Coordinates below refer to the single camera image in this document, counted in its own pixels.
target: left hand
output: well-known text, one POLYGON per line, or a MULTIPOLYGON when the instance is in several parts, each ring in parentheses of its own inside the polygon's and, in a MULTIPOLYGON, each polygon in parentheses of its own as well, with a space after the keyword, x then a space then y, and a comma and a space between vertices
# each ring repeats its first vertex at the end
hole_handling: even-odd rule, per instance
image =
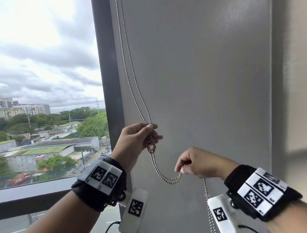
POLYGON ((158 128, 156 124, 147 125, 146 123, 137 123, 123 128, 110 157, 119 162, 126 173, 131 172, 138 156, 146 148, 145 138, 148 134, 152 132, 156 143, 163 138, 154 130, 156 128, 158 128))

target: green roof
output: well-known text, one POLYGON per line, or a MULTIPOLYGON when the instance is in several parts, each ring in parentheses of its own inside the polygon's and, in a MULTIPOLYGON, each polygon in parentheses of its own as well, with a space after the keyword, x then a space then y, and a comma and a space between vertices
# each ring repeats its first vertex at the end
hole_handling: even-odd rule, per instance
POLYGON ((12 141, 15 141, 15 140, 12 139, 12 140, 8 140, 8 141, 3 141, 3 142, 0 142, 0 145, 1 145, 1 144, 5 144, 5 143, 9 143, 9 142, 12 142, 12 141))
POLYGON ((42 148, 34 148, 34 149, 25 149, 18 151, 12 156, 20 156, 20 155, 37 155, 37 154, 49 154, 49 153, 59 153, 62 150, 66 149, 69 146, 51 146, 51 147, 42 147, 42 148))
POLYGON ((78 121, 72 121, 72 122, 70 122, 70 123, 62 124, 62 125, 59 125, 59 126, 65 127, 65 126, 69 126, 69 125, 75 124, 75 123, 78 123, 78 121))

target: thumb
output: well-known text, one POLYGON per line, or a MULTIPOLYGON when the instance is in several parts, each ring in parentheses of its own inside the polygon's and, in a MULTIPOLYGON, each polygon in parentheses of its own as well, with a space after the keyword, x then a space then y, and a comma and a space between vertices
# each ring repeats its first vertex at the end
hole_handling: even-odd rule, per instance
POLYGON ((191 164, 183 165, 183 167, 181 168, 181 173, 182 174, 191 174, 191 175, 193 175, 193 172, 191 170, 191 164))
POLYGON ((141 140, 145 140, 145 138, 150 134, 150 132, 153 130, 153 124, 148 124, 144 128, 142 128, 138 133, 136 133, 136 136, 140 138, 141 140))

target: window frame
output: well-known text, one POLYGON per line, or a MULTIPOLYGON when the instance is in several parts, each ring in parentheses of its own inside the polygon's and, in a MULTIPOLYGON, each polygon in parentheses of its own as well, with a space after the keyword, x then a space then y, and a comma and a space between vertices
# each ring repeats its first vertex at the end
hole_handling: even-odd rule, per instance
MULTIPOLYGON (((110 1, 91 0, 111 148, 125 127, 110 1)), ((71 190, 76 176, 0 190, 0 219, 48 210, 71 190)), ((131 177, 127 190, 132 190, 131 177)), ((120 207, 120 216, 124 208, 120 207)))

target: right hand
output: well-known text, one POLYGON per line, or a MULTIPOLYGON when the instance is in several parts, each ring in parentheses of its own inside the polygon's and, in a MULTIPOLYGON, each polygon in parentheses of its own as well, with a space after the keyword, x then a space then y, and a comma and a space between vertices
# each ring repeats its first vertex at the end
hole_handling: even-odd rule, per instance
POLYGON ((181 171, 183 174, 192 174, 200 178, 220 177, 225 180, 239 165, 226 157, 192 147, 179 157, 175 172, 181 171))

